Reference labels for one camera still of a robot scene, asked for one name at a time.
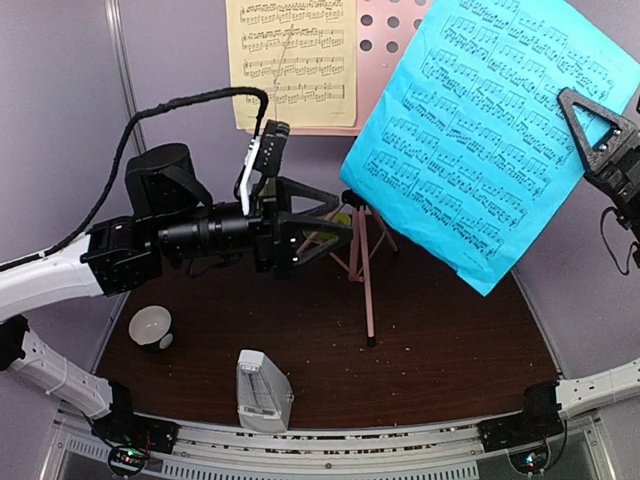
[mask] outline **purple wall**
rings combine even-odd
[[[0,15],[0,262],[46,248],[97,198],[126,114],[103,1],[3,2]],[[122,187],[102,212],[128,211]],[[114,299],[29,314],[52,347],[90,367]],[[57,402],[0,375],[0,478],[32,479]]]
[[[570,3],[640,58],[640,3]],[[123,2],[122,15],[140,107],[228,85],[221,0],[188,4],[135,0]],[[174,140],[188,143],[203,182],[217,197],[228,198],[247,142],[247,135],[234,125],[231,102],[222,101],[153,120],[144,131],[148,146]],[[343,188],[338,171],[350,143],[335,138],[293,139],[284,174],[338,192]],[[634,271],[629,278],[621,277],[604,250],[598,220],[608,205],[606,198],[581,184],[517,268],[541,329],[567,376],[594,373],[640,356],[640,274]],[[613,224],[609,227],[616,251],[624,253],[629,236]],[[631,451],[637,445],[640,419],[629,421],[624,413],[639,406],[640,402],[628,402],[603,411],[622,478],[635,478],[630,472],[640,468]]]

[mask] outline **sheet music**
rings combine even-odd
[[[564,1],[436,0],[341,176],[486,295],[584,173],[559,91],[621,113],[638,82]],[[578,114],[592,141],[606,131]]]
[[[356,24],[353,0],[227,0],[231,83],[266,90],[268,118],[292,127],[351,127]],[[256,104],[234,99],[239,129],[253,129]]]

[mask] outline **blue paper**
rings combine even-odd
[[[341,177],[486,295],[584,174],[559,91],[622,113],[639,82],[563,0],[436,0]],[[607,129],[579,118],[592,141]]]

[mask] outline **yellowed paper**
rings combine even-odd
[[[267,118],[291,127],[356,120],[355,0],[226,0],[231,83],[269,94]],[[239,129],[258,101],[235,97]]]

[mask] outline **pink perforated panel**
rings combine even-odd
[[[354,1],[358,2],[356,124],[351,128],[299,128],[293,132],[296,135],[358,135],[433,3],[433,0]]]

